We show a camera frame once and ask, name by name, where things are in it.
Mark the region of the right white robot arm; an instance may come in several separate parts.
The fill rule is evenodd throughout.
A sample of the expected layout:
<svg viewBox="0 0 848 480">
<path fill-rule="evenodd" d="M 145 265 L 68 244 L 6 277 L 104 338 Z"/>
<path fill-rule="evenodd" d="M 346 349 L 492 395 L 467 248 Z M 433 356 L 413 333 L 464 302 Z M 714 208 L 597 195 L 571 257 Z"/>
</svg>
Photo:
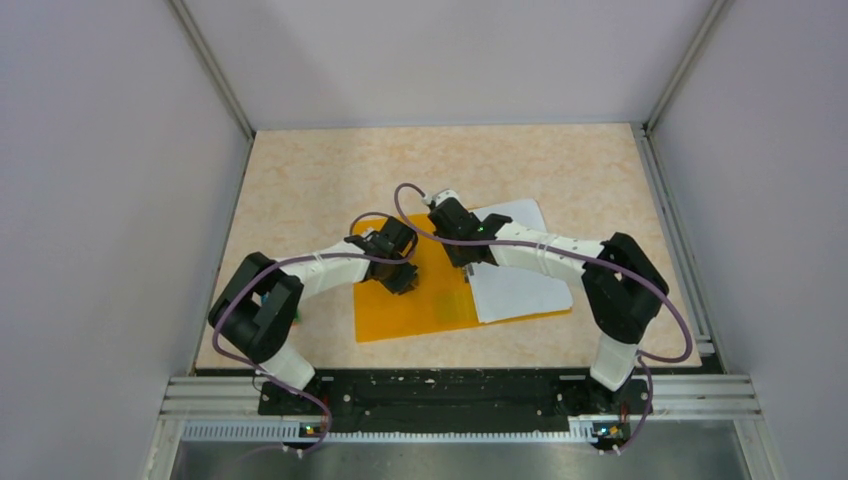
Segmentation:
<svg viewBox="0 0 848 480">
<path fill-rule="evenodd" d="M 669 293 L 665 279 L 630 235 L 580 240 L 534 230 L 503 214 L 481 218 L 452 190 L 426 195 L 422 202 L 453 266 L 515 268 L 581 288 L 601 331 L 587 400 L 600 412 L 612 412 L 626 400 L 625 383 L 641 341 Z"/>
</svg>

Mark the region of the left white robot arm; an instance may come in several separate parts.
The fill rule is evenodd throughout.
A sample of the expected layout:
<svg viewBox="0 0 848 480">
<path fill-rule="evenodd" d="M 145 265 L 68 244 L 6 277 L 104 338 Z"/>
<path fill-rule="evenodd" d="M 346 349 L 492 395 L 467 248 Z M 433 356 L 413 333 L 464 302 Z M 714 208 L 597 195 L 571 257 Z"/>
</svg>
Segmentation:
<svg viewBox="0 0 848 480">
<path fill-rule="evenodd" d="M 377 229 L 344 237 L 309 254 L 275 260 L 247 255 L 212 303 L 207 322 L 262 374 L 284 383 L 283 401 L 297 413 L 319 404 L 314 367 L 289 340 L 301 301 L 342 285 L 376 282 L 389 293 L 415 289 L 412 228 L 390 217 Z"/>
</svg>

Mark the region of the orange plastic folder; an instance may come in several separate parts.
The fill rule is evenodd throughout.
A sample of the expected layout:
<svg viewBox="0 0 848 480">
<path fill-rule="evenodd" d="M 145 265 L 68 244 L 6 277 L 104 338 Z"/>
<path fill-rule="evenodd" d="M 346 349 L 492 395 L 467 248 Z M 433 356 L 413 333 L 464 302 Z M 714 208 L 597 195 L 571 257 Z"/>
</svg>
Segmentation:
<svg viewBox="0 0 848 480">
<path fill-rule="evenodd" d="M 353 287 L 357 342 L 398 339 L 496 324 L 478 322 L 471 287 L 465 282 L 463 268 L 451 265 L 439 243 L 421 239 L 412 263 L 418 267 L 418 284 L 411 292 L 394 295 L 377 282 L 363 282 Z"/>
</svg>

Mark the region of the white paper sheet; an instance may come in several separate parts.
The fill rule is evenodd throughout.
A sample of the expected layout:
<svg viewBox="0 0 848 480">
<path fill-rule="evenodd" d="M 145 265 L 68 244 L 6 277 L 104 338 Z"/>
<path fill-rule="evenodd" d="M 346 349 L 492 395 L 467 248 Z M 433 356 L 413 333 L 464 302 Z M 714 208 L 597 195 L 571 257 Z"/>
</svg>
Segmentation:
<svg viewBox="0 0 848 480">
<path fill-rule="evenodd" d="M 488 214 L 507 215 L 513 221 L 545 232 L 545 220 L 534 199 L 520 199 L 473 210 L 480 219 Z M 491 324 L 506 320 L 536 318 L 568 312 L 572 294 L 565 282 L 540 273 L 487 263 L 471 264 L 474 276 L 470 287 L 478 322 Z"/>
</svg>

